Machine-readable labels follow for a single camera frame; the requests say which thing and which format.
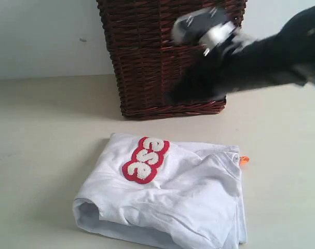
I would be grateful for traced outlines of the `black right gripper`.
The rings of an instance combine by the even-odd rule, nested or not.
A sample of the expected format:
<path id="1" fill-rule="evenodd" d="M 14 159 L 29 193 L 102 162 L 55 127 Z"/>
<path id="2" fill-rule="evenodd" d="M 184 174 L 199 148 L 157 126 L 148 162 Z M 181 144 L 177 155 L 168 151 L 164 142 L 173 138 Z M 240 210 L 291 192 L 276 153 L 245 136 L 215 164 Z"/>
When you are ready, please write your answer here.
<path id="1" fill-rule="evenodd" d="M 243 47 L 242 41 L 230 41 L 201 54 L 185 70 L 178 83 L 164 94 L 165 103 L 185 104 L 223 98 L 223 94 L 217 94 L 213 89 L 214 84 L 221 81 L 221 70 L 232 54 Z"/>

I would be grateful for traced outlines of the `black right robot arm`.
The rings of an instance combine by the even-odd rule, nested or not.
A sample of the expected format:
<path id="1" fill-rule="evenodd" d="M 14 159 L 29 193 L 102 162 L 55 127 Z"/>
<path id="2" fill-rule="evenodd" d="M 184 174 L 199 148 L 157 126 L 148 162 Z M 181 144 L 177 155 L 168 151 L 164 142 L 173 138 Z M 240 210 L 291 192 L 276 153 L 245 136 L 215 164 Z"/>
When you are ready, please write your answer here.
<path id="1" fill-rule="evenodd" d="M 293 16 L 281 30 L 248 39 L 222 8 L 179 17 L 177 45 L 202 45 L 204 53 L 165 95 L 171 103 L 219 101 L 233 92 L 307 83 L 315 85 L 315 6 Z"/>

